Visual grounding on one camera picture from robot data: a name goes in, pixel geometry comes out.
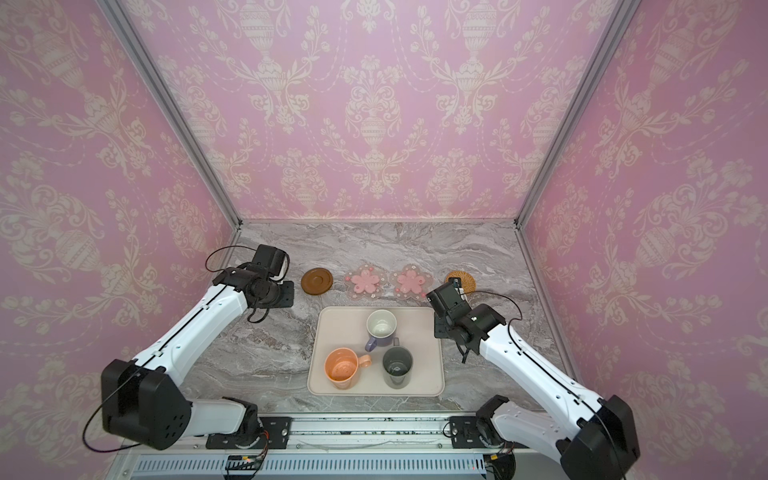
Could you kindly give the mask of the rattan woven round coaster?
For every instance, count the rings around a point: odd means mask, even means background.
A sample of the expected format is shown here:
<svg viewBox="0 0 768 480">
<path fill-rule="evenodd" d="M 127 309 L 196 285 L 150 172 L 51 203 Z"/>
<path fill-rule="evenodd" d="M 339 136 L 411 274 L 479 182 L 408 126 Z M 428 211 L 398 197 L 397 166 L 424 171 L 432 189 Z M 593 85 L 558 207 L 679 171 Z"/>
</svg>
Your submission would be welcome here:
<svg viewBox="0 0 768 480">
<path fill-rule="evenodd" d="M 477 290 L 477 283 L 475 278 L 466 271 L 451 271 L 446 275 L 445 281 L 453 284 L 456 288 L 460 289 L 466 294 L 475 292 Z"/>
</svg>

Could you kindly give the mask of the pink flower coaster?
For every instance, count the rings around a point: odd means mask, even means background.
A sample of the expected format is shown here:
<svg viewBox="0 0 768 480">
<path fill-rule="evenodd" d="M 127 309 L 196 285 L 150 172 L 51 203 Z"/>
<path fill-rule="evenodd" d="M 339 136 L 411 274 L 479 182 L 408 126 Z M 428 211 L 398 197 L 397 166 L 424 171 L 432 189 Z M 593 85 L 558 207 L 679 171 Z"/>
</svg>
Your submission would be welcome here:
<svg viewBox="0 0 768 480">
<path fill-rule="evenodd" d="M 380 298 L 389 286 L 386 272 L 373 264 L 364 264 L 344 276 L 346 292 L 352 300 Z"/>
<path fill-rule="evenodd" d="M 394 294 L 399 299 L 424 300 L 431 290 L 434 278 L 415 264 L 404 266 L 390 276 Z"/>
</svg>

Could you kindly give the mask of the brown wooden round coaster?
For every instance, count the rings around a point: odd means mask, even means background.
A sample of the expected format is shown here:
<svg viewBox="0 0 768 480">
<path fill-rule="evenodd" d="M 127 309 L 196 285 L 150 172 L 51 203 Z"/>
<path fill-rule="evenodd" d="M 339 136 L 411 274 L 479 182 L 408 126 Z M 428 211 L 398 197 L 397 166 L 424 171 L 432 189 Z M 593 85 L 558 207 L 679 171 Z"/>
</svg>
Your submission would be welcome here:
<svg viewBox="0 0 768 480">
<path fill-rule="evenodd" d="M 328 269 L 312 268 L 302 276 L 301 288 L 308 295 L 318 296 L 329 291 L 333 283 L 333 275 Z"/>
</svg>

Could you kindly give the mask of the orange pink mug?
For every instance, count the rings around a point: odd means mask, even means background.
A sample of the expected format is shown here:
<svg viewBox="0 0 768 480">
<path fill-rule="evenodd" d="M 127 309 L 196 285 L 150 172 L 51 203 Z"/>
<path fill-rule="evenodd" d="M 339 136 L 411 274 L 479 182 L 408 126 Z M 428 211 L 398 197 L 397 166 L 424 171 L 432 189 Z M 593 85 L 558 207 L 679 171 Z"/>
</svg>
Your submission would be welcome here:
<svg viewBox="0 0 768 480">
<path fill-rule="evenodd" d="M 326 357 L 323 371 L 336 389 L 346 390 L 353 386 L 359 371 L 371 364 L 368 354 L 358 355 L 349 348 L 337 348 Z"/>
</svg>

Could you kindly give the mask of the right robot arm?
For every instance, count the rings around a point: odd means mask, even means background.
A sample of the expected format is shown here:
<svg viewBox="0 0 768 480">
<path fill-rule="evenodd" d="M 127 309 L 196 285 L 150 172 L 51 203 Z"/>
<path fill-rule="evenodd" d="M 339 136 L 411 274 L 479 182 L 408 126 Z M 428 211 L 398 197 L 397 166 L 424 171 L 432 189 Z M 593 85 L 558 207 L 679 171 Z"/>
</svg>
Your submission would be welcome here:
<svg viewBox="0 0 768 480">
<path fill-rule="evenodd" d="M 485 444 L 522 444 L 559 463 L 570 479 L 626 478 L 641 451 L 634 414 L 623 399 L 604 398 L 567 376 L 486 304 L 433 299 L 430 305 L 437 337 L 498 367 L 544 409 L 532 412 L 494 396 L 475 413 Z"/>
</svg>

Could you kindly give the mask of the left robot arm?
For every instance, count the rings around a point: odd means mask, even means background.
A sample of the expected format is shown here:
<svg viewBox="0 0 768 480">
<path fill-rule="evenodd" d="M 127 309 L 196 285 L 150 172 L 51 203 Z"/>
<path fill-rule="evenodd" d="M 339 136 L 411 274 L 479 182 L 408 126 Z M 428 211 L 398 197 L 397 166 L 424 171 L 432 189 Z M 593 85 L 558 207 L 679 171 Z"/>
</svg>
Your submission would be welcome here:
<svg viewBox="0 0 768 480">
<path fill-rule="evenodd" d="M 180 390 L 212 342 L 248 310 L 290 308 L 295 286 L 244 266 L 220 272 L 202 298 L 164 335 L 101 374 L 103 429 L 155 450 L 186 437 L 219 436 L 229 447 L 267 447 L 257 405 L 231 397 L 191 400 Z"/>
</svg>

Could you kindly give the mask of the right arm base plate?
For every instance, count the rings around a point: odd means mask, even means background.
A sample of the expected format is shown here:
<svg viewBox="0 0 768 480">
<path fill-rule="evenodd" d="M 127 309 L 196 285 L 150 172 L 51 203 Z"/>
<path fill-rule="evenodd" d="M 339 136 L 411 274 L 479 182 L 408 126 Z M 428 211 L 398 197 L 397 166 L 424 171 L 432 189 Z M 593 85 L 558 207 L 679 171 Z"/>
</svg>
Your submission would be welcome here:
<svg viewBox="0 0 768 480">
<path fill-rule="evenodd" d="M 502 444 L 489 420 L 476 416 L 451 416 L 448 436 L 454 449 L 492 449 Z"/>
</svg>

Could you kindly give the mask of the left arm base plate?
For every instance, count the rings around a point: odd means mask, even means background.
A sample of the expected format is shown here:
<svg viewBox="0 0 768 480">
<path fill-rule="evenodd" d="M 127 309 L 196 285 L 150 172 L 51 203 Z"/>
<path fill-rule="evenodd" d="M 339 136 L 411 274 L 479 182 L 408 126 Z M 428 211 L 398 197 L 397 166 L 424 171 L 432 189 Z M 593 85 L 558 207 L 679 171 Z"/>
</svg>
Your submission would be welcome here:
<svg viewBox="0 0 768 480">
<path fill-rule="evenodd" d="M 206 440 L 208 450 L 251 449 L 282 450 L 290 438 L 291 417 L 259 416 L 246 420 L 232 434 L 212 434 Z"/>
</svg>

